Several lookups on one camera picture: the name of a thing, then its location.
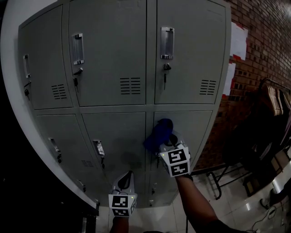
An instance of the locker handle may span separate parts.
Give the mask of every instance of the locker handle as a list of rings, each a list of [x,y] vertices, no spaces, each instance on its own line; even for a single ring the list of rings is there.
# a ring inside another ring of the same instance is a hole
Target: locker handle
[[[100,140],[93,140],[93,143],[95,145],[95,149],[98,152],[98,154],[104,158],[105,153],[104,153],[104,149],[103,149],[101,141]]]
[[[74,65],[84,63],[83,33],[73,35]]]
[[[23,66],[24,66],[24,73],[26,78],[30,78],[31,74],[29,71],[29,64],[28,64],[28,54],[23,56]]]
[[[174,28],[161,28],[161,59],[173,59],[174,57]]]
[[[51,142],[51,144],[53,145],[53,147],[55,148],[56,152],[60,152],[60,149],[58,148],[58,146],[56,145],[56,142],[53,138],[49,137],[49,141]]]

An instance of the ventilation slot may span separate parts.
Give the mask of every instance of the ventilation slot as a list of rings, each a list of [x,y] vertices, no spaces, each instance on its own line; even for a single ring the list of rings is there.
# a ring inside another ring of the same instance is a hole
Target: ventilation slot
[[[200,95],[214,95],[216,89],[216,81],[202,80],[200,86]]]
[[[55,100],[61,100],[61,99],[67,98],[64,84],[51,86],[51,90],[53,92],[53,96]]]
[[[141,162],[130,162],[130,169],[141,169],[142,163]]]
[[[84,167],[94,167],[91,161],[82,160],[82,164],[84,165]]]
[[[122,95],[140,95],[140,78],[121,78],[120,93]]]

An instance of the brick wall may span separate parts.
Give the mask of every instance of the brick wall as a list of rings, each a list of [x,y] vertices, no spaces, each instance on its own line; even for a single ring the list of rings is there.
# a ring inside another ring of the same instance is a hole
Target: brick wall
[[[260,80],[291,87],[291,0],[227,0],[233,22],[249,30],[245,61],[237,61],[231,93],[222,98],[215,123],[195,167],[223,164],[224,141],[250,113]]]

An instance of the metal stand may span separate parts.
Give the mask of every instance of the metal stand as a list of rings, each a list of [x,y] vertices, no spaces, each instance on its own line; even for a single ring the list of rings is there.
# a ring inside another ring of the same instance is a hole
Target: metal stand
[[[234,181],[236,181],[236,180],[238,180],[238,179],[240,179],[240,178],[242,178],[242,177],[244,177],[244,176],[250,174],[250,172],[247,172],[246,174],[244,174],[244,175],[242,175],[242,176],[240,176],[240,177],[238,177],[238,178],[236,178],[236,179],[234,179],[234,180],[232,180],[232,181],[229,181],[229,182],[227,182],[227,183],[225,183],[225,184],[223,184],[223,185],[219,185],[218,182],[220,181],[220,179],[221,179],[224,175],[226,175],[226,174],[228,174],[228,173],[231,173],[231,172],[233,172],[233,171],[235,171],[235,170],[238,170],[238,169],[240,169],[240,168],[242,168],[242,167],[243,167],[243,166],[238,167],[238,168],[236,168],[236,169],[233,169],[233,170],[231,170],[231,171],[229,171],[229,172],[226,172],[227,169],[229,168],[229,166],[226,166],[225,169],[223,170],[222,174],[219,175],[219,176],[217,176],[218,179],[217,179],[217,177],[214,175],[213,172],[208,172],[208,173],[206,174],[206,176],[210,176],[210,175],[212,175],[213,180],[214,180],[214,182],[215,182],[215,184],[216,184],[216,187],[217,187],[217,189],[218,189],[219,195],[218,195],[218,197],[216,197],[216,200],[218,200],[218,199],[221,198],[221,195],[222,195],[221,187],[223,187],[223,186],[225,186],[225,185],[227,185],[227,184],[229,184],[229,183],[232,183],[232,182],[234,182]]]

